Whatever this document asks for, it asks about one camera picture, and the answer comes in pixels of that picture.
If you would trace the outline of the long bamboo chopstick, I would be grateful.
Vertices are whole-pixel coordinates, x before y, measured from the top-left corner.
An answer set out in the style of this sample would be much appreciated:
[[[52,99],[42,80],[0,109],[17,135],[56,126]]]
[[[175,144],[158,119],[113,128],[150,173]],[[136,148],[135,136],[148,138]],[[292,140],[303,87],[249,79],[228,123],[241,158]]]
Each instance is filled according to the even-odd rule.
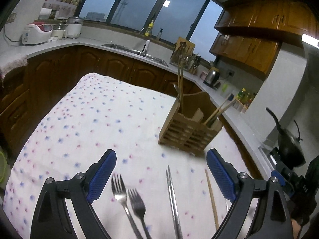
[[[213,210],[215,229],[216,229],[216,231],[218,231],[218,229],[219,229],[219,220],[218,220],[218,215],[217,215],[217,209],[216,209],[215,199],[214,199],[214,195],[213,195],[213,190],[212,190],[212,187],[211,187],[209,174],[208,174],[207,170],[205,170],[205,174],[206,174],[206,179],[207,179],[207,184],[208,184],[208,190],[209,190],[209,195],[210,195],[211,206],[212,206],[212,210]]]

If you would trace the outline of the short bamboo chopstick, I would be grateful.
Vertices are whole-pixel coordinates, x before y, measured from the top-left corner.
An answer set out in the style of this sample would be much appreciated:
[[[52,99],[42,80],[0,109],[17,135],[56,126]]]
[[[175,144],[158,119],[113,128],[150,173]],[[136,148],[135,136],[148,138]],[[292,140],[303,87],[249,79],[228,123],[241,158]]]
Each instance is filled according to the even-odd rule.
[[[221,105],[218,107],[211,116],[203,123],[204,125],[210,127],[218,116],[224,113],[227,109],[229,109],[235,103],[235,97],[231,94]]]

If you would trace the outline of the metal spoon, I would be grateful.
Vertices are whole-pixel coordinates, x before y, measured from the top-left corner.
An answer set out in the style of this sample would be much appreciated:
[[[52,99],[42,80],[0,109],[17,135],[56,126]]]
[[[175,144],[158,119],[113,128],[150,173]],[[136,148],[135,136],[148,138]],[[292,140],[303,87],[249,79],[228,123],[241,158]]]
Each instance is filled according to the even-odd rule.
[[[174,83],[174,89],[178,93],[177,99],[178,99],[179,103],[182,105],[182,92],[176,83]]]

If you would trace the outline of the dish rack with utensils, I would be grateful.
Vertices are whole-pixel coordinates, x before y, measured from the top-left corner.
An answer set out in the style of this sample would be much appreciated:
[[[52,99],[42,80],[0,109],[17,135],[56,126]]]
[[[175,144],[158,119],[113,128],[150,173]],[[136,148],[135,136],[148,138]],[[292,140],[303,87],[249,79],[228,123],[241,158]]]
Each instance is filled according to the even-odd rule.
[[[195,44],[179,37],[170,57],[170,64],[183,66],[190,74],[195,74],[201,63],[201,56],[194,54]]]

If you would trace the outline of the kitchen sink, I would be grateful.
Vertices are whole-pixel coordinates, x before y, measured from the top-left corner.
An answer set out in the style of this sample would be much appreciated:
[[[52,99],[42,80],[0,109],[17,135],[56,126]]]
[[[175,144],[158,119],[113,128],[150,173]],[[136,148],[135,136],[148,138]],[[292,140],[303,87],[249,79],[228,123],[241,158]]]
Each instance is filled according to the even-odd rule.
[[[134,54],[134,55],[142,56],[144,58],[147,58],[148,60],[151,60],[153,62],[156,62],[156,63],[159,63],[161,65],[168,67],[168,64],[164,60],[162,60],[160,58],[156,58],[152,55],[149,55],[146,52],[142,52],[142,51],[138,51],[138,50],[134,50],[134,49],[129,49],[129,48],[126,48],[124,46],[113,44],[113,43],[102,44],[102,46],[105,46],[107,48],[117,49],[119,51],[125,51],[128,53]]]

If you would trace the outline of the gas stove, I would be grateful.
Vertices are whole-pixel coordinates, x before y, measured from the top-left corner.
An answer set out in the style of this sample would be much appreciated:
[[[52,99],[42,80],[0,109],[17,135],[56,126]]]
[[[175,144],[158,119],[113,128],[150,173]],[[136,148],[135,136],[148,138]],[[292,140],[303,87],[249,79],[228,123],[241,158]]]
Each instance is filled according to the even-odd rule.
[[[282,170],[287,168],[280,158],[279,149],[277,147],[267,148],[260,146],[258,150],[262,155],[262,167],[266,171],[267,178],[271,176],[272,171],[276,170],[279,173],[282,173]]]

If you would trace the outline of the left metal fork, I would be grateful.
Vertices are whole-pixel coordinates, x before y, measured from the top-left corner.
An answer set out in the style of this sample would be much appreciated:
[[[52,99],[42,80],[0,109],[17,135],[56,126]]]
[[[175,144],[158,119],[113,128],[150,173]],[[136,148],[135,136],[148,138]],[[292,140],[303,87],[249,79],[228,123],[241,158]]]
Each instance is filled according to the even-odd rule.
[[[143,237],[140,231],[138,230],[138,227],[136,226],[136,223],[134,219],[132,218],[132,214],[127,206],[127,190],[126,190],[121,174],[112,175],[111,188],[112,188],[112,192],[114,194],[115,200],[119,202],[119,204],[123,207],[136,238],[142,239]]]

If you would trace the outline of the metal fork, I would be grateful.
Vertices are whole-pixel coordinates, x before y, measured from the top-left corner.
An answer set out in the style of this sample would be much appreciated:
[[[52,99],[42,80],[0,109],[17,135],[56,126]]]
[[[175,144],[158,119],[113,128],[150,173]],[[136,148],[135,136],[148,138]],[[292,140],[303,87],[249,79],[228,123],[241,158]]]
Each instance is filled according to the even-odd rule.
[[[151,239],[150,233],[147,229],[147,225],[144,220],[144,216],[146,214],[146,206],[142,200],[142,197],[139,195],[136,189],[129,189],[128,194],[129,194],[132,209],[135,215],[140,219],[142,223],[142,227],[146,234],[146,238]]]
[[[132,214],[127,206],[127,190],[126,190],[121,174],[112,175],[111,188],[112,188],[112,192],[114,194],[115,200],[119,202],[119,204],[123,207],[136,238],[142,239],[143,237],[140,231],[138,230],[138,227],[136,226],[136,223],[134,219],[132,218]]]

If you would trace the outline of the right metal fork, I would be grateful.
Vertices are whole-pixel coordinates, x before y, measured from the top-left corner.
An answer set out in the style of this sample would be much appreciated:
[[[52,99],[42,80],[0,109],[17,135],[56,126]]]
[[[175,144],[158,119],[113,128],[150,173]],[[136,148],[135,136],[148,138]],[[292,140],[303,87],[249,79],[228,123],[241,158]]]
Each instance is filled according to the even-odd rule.
[[[146,214],[146,206],[142,200],[142,197],[139,195],[136,189],[129,189],[128,194],[129,194],[132,209],[135,215],[140,219],[142,223],[142,227],[146,234],[146,238],[151,239],[150,233],[147,229],[147,225],[144,220],[144,216]]]

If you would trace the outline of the white floral tablecloth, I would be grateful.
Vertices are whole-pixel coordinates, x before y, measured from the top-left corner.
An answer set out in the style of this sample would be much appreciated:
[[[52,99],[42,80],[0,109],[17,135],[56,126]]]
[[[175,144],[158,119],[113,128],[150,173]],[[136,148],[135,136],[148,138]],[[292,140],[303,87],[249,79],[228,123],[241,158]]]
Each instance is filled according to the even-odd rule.
[[[152,238],[174,238],[166,182],[171,171],[184,238],[211,238],[213,210],[208,171],[219,223],[225,201],[205,158],[158,144],[160,129],[174,98],[90,73],[80,79],[19,149],[5,189],[4,212],[22,238],[29,238],[32,216],[45,180],[68,180],[85,172],[107,149],[115,151],[114,174],[136,189],[146,205],[145,222]]]

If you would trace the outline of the green yellow oil bottle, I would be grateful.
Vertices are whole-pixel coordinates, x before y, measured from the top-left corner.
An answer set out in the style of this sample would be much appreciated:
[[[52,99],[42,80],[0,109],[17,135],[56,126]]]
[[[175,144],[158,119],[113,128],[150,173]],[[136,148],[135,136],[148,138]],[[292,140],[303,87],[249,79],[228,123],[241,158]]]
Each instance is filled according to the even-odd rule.
[[[237,99],[238,101],[242,104],[245,105],[246,107],[249,107],[250,104],[252,103],[253,99],[256,97],[256,93],[250,93],[248,92],[245,88],[242,88],[238,95]]]

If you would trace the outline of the wooden utensil holder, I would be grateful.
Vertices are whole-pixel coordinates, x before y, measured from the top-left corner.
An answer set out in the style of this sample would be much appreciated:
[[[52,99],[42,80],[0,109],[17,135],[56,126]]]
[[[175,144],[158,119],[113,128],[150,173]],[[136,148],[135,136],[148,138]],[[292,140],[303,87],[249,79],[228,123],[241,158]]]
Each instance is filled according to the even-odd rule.
[[[201,155],[223,127],[218,119],[207,125],[215,109],[207,92],[185,94],[182,102],[176,98],[160,130],[158,144]]]

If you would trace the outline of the steel kettle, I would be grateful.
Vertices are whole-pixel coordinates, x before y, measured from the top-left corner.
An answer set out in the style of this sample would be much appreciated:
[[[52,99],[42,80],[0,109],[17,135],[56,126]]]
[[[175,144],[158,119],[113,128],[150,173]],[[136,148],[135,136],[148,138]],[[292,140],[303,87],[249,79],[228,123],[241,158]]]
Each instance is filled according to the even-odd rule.
[[[218,81],[220,77],[220,71],[217,68],[211,68],[209,73],[204,79],[204,84],[206,84],[209,87],[213,87],[214,84]]]

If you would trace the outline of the upper wooden cabinets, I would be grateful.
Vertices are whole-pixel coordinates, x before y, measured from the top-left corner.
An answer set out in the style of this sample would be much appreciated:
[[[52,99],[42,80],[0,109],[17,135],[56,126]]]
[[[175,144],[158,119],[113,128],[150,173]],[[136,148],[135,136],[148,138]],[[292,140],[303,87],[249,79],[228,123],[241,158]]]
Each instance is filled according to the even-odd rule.
[[[264,80],[283,43],[301,46],[302,35],[318,37],[318,16],[301,0],[230,0],[214,28],[210,53]]]

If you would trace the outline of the white red rice cooker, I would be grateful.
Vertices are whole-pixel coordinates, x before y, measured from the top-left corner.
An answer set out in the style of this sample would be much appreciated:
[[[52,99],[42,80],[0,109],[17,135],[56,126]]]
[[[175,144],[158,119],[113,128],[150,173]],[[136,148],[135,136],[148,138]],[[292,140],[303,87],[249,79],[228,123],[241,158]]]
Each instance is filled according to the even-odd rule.
[[[44,22],[27,24],[22,33],[23,45],[38,45],[48,42],[52,34],[52,25]]]

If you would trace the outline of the silver pot cooker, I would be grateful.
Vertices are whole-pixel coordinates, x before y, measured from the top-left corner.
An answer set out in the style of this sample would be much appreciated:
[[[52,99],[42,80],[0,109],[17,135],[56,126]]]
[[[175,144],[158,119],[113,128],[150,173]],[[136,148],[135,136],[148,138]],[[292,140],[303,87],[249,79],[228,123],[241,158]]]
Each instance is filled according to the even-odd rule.
[[[81,29],[84,19],[80,17],[69,17],[65,28],[65,38],[78,38],[81,34]]]

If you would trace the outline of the white faucet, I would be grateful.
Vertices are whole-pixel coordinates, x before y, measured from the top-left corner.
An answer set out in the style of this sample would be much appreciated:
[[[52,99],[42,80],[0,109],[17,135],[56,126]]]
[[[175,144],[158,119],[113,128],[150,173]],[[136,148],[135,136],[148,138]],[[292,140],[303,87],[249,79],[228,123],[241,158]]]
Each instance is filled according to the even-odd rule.
[[[142,52],[141,52],[142,55],[145,55],[147,53],[148,48],[149,48],[149,44],[150,44],[150,40],[148,39],[148,40],[146,40],[144,47],[142,49]]]

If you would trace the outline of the yellow soap bottle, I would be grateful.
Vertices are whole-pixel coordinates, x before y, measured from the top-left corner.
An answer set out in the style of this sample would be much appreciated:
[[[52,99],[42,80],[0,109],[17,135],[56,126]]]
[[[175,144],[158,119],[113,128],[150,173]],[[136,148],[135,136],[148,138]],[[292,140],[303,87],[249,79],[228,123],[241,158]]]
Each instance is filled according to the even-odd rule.
[[[146,37],[151,37],[152,36],[152,31],[153,31],[153,27],[154,27],[154,20],[152,20],[150,22],[150,24],[148,25],[146,31],[145,31],[145,36]]]

